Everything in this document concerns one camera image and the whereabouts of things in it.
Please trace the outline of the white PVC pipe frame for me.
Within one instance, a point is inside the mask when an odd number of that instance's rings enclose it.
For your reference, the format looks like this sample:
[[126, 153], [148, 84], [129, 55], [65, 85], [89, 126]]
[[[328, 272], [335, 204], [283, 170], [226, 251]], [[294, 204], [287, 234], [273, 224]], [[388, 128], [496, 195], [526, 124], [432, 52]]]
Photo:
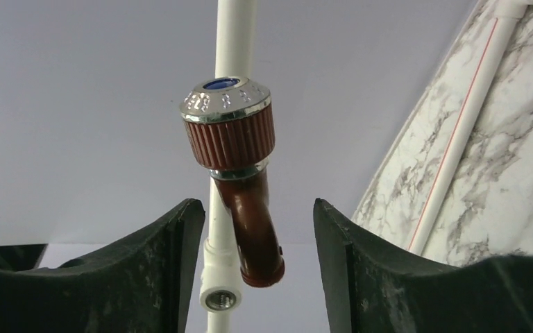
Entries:
[[[527, 1], [497, 3], [489, 38], [408, 245], [411, 253], [420, 255], [426, 246], [503, 54], [528, 5]], [[256, 12], [255, 1], [218, 3], [213, 79], [225, 76], [248, 78], [252, 68]], [[242, 285], [246, 283], [240, 271], [232, 218], [212, 177], [208, 223], [209, 235], [203, 245], [200, 303], [208, 313], [208, 331], [229, 332], [231, 314], [242, 301]]]

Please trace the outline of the brown water faucet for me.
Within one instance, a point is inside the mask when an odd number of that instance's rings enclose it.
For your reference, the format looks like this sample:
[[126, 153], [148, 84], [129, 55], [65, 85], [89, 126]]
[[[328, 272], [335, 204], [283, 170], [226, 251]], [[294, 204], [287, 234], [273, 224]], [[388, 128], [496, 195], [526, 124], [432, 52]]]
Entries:
[[278, 283], [285, 262], [269, 212], [267, 165], [276, 145], [270, 90], [243, 76], [199, 83], [179, 106], [192, 152], [233, 223], [243, 281]]

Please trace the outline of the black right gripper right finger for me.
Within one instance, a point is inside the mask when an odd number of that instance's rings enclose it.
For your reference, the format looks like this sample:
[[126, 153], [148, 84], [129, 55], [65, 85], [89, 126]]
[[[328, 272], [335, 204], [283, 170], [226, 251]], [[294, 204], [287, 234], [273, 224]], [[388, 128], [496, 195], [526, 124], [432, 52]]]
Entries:
[[458, 268], [389, 243], [326, 200], [313, 219], [331, 332], [533, 332], [533, 256]]

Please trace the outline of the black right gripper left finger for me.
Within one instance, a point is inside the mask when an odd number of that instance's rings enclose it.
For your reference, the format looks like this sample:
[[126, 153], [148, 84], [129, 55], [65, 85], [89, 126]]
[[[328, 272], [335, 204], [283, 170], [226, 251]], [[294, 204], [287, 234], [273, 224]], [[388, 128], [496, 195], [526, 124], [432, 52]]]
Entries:
[[58, 268], [0, 269], [0, 332], [184, 332], [204, 221], [190, 198]]

